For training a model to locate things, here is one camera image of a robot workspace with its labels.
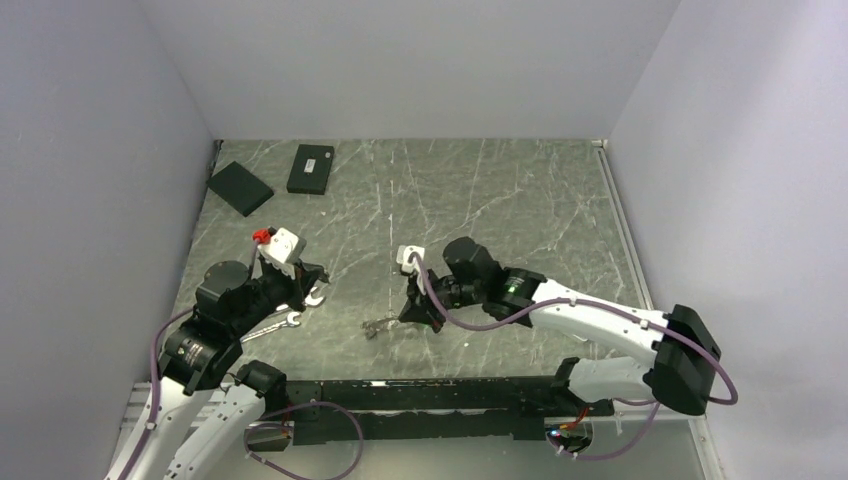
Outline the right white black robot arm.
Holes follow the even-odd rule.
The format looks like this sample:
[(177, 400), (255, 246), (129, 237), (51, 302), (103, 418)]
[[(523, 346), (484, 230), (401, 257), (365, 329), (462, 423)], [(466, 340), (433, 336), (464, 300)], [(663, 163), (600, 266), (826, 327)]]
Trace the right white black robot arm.
[(396, 263), (408, 280), (398, 319), (440, 332), (446, 324), (485, 332), (510, 325), (546, 328), (603, 344), (617, 357), (569, 357), (555, 375), (551, 401), (574, 415), (599, 401), (656, 403), (700, 416), (709, 404), (732, 406), (736, 385), (721, 366), (722, 352), (700, 315), (620, 305), (579, 292), (541, 273), (504, 267), (469, 237), (444, 249), (448, 275), (427, 268), (425, 250), (401, 246)]

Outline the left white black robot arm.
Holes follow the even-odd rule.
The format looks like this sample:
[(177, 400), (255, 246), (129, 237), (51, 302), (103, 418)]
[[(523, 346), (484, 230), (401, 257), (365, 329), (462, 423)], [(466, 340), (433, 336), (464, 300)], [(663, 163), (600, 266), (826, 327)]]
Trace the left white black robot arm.
[(253, 361), (239, 371), (218, 410), (193, 425), (241, 357), (245, 336), (281, 305), (301, 313), (322, 301), (313, 292), (329, 280), (323, 266), (297, 261), (287, 275), (267, 260), (259, 264), (258, 276), (239, 261), (211, 266), (194, 306), (177, 314), (180, 326), (170, 335), (155, 334), (149, 395), (108, 478), (201, 478), (250, 423), (285, 411), (285, 374)]

